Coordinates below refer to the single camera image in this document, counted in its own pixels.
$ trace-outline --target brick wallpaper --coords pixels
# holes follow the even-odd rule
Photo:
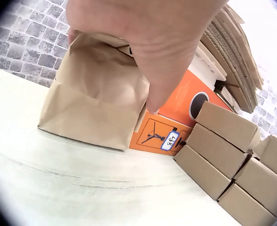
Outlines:
[[[0,69],[49,87],[67,50],[67,0],[14,0],[0,19]]]
[[[67,0],[14,0],[0,19],[0,69],[49,87],[68,47],[66,3]],[[240,1],[237,3],[235,10],[242,6]],[[269,12],[259,12],[258,21],[272,20],[268,18],[271,8]],[[247,18],[246,8],[241,13]],[[252,114],[241,112],[241,115],[257,124],[261,128],[262,139],[265,139],[269,134],[277,136],[277,66],[271,70],[271,65],[277,61],[277,48],[276,43],[271,44],[269,39],[271,33],[272,39],[277,39],[277,30],[265,35],[262,33],[277,26],[262,24],[263,29],[260,28],[261,23],[253,20],[242,25],[248,33],[249,43],[253,42],[252,52],[259,63],[264,85],[262,91],[257,91],[259,106]]]

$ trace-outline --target tripod illustration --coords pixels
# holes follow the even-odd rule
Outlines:
[[[144,140],[142,142],[142,144],[147,142],[148,140],[153,139],[153,138],[160,139],[161,141],[164,141],[165,138],[166,138],[166,137],[162,137],[162,136],[158,135],[157,133],[155,133],[155,122],[154,122],[154,128],[153,128],[153,130],[148,134],[148,138],[146,140]],[[178,145],[180,145],[180,146],[186,145],[186,142],[182,140],[182,137],[178,140],[178,142],[176,143],[175,147],[177,147]]]
[[[147,142],[148,140],[151,140],[152,138],[158,138],[160,139],[161,141],[164,141],[165,140],[165,137],[162,137],[160,135],[158,135],[157,133],[155,133],[155,122],[154,122],[154,128],[153,128],[153,131],[151,131],[149,134],[148,134],[148,139],[143,141],[143,143]]]

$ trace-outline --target black circle graphic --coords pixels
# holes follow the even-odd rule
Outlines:
[[[205,101],[209,101],[209,96],[205,92],[199,92],[192,98],[189,110],[192,120],[196,119]]]

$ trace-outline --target white label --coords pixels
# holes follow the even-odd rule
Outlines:
[[[165,139],[165,141],[163,142],[161,149],[165,150],[165,151],[171,150],[171,148],[173,147],[173,145],[178,137],[179,137],[178,132],[171,131],[169,133],[169,135],[167,136],[167,138]]]

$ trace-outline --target finger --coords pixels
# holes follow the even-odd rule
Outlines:
[[[165,48],[164,51],[162,48],[150,51],[130,46],[139,69],[150,82],[147,109],[156,114],[179,85],[193,58],[195,46],[180,51],[167,51]]]
[[[68,44],[70,45],[81,32],[71,27],[68,29]]]

